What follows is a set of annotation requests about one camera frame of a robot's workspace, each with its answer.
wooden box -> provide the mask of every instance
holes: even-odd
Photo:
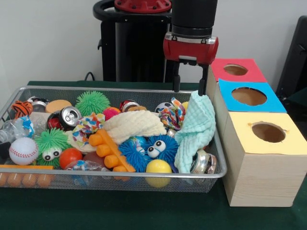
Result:
[[[292,205],[307,172],[307,142],[288,114],[229,112],[222,140],[230,206]]]
[[[224,133],[228,111],[286,113],[268,83],[219,79],[213,99],[219,133]]]
[[[253,59],[216,58],[208,71],[206,94],[213,102],[216,84],[225,81],[267,82]]]

light blue towel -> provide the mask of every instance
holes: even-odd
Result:
[[[215,112],[207,95],[191,94],[182,129],[175,134],[179,148],[175,166],[179,173],[190,173],[193,156],[198,149],[208,145],[215,133]]]

round hole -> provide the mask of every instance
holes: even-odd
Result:
[[[255,123],[252,129],[257,137],[272,143],[281,142],[286,137],[283,129],[273,123]]]
[[[264,104],[267,101],[267,97],[263,92],[253,88],[237,88],[231,92],[231,95],[237,101],[251,106]]]
[[[236,64],[228,64],[224,66],[224,70],[231,74],[231,75],[235,75],[235,76],[243,76],[245,74],[247,74],[248,69],[241,66],[241,65],[236,65]]]

tan foam disc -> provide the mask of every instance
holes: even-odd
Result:
[[[47,104],[46,113],[54,113],[55,111],[59,111],[67,106],[71,106],[71,103],[69,101],[55,100]]]

red baseball stitching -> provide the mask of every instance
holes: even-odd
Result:
[[[16,155],[17,157],[21,157],[21,158],[29,158],[29,157],[33,157],[38,151],[38,147],[37,145],[35,145],[35,150],[32,151],[29,154],[22,154],[16,150],[14,150],[12,147],[10,147],[10,152],[12,152],[14,155]]]

